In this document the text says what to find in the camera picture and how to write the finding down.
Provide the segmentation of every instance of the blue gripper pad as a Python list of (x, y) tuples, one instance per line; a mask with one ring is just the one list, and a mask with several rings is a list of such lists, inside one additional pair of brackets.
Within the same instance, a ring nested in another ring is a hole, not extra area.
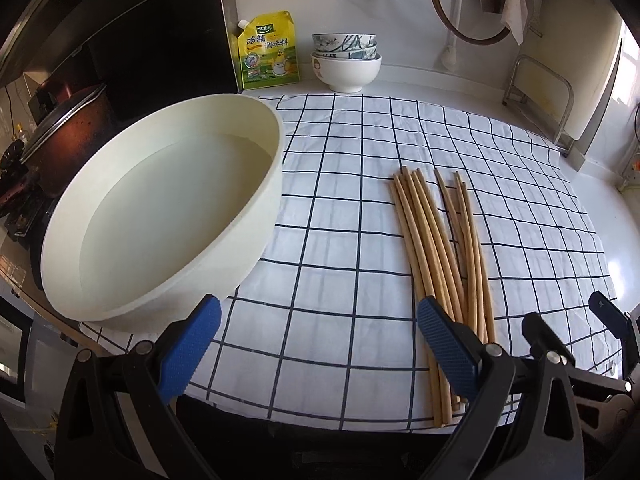
[(442, 308), (425, 298), (418, 305), (420, 332), (436, 356), (453, 391), (473, 401), (478, 394), (478, 366), (466, 351), (462, 341), (452, 331), (452, 321), (444, 319)]
[(206, 303), (186, 320), (187, 327), (160, 365), (158, 395), (162, 402), (168, 404), (173, 397), (184, 393), (204, 352), (209, 348), (220, 327), (221, 318), (220, 302), (215, 296), (210, 296)]
[(589, 310), (604, 324), (618, 339), (626, 339), (629, 335), (627, 318), (601, 292), (594, 292), (589, 297)]

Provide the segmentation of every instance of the metal rack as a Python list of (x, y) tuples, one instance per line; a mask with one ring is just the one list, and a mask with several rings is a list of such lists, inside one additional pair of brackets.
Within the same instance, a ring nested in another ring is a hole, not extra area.
[[(520, 67), (523, 61), (529, 61), (533, 65), (541, 68), (559, 82), (561, 82), (567, 89), (568, 98), (566, 102), (566, 107), (564, 108), (564, 113), (562, 114), (562, 118), (557, 124), (554, 124), (554, 120), (548, 116), (544, 115), (544, 112), (539, 107), (535, 106), (535, 103), (527, 97), (524, 92), (519, 91), (515, 86), (516, 76), (518, 74), (518, 68)], [(517, 90), (521, 95), (519, 100), (515, 100), (511, 98), (511, 94), (514, 90)], [(551, 70), (547, 65), (539, 62), (537, 59), (527, 56), (526, 54), (520, 54), (515, 61), (513, 66), (513, 71), (511, 72), (511, 79), (509, 81), (509, 85), (507, 89), (504, 91), (504, 96), (502, 98), (502, 104), (505, 106), (510, 106), (514, 110), (517, 110), (520, 114), (522, 114), (527, 120), (537, 126), (542, 134), (547, 136), (550, 140), (553, 141), (554, 144), (558, 144), (562, 133), (564, 133), (564, 127), (566, 126), (566, 122), (569, 119), (569, 115), (571, 114), (571, 110), (574, 108), (574, 89), (571, 86), (571, 83), (567, 81), (564, 77), (562, 77), (558, 72)]]

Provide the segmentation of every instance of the cartoon chicken graphic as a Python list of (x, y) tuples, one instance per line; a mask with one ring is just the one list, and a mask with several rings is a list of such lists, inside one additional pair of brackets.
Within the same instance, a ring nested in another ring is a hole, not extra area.
[(273, 60), (273, 75), (287, 75), (287, 58), (284, 50), (280, 49)]

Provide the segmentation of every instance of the screw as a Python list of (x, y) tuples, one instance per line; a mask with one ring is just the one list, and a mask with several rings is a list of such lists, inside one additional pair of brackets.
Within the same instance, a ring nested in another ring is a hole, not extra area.
[(555, 365), (557, 365), (562, 360), (560, 359), (560, 356), (558, 355), (558, 353), (554, 352), (553, 350), (546, 353), (546, 358), (549, 359)]
[(91, 350), (89, 350), (88, 348), (82, 349), (78, 352), (76, 359), (78, 359), (78, 361), (80, 361), (81, 363), (87, 362), (89, 359), (91, 359)]
[(502, 355), (502, 347), (495, 343), (489, 343), (484, 348), (491, 357), (500, 357)]
[(151, 352), (153, 347), (154, 347), (154, 344), (151, 341), (148, 341), (148, 340), (140, 341), (136, 345), (136, 354), (147, 355), (149, 352)]

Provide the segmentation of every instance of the blue and white patterned bowl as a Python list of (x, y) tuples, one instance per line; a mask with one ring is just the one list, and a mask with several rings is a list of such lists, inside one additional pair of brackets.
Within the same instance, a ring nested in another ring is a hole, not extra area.
[(348, 50), (346, 52), (318, 52), (316, 54), (321, 57), (336, 57), (338, 59), (375, 59), (378, 46), (370, 46), (369, 48), (361, 48), (360, 50)]
[(348, 52), (377, 44), (375, 34), (313, 34), (312, 38), (316, 52)]

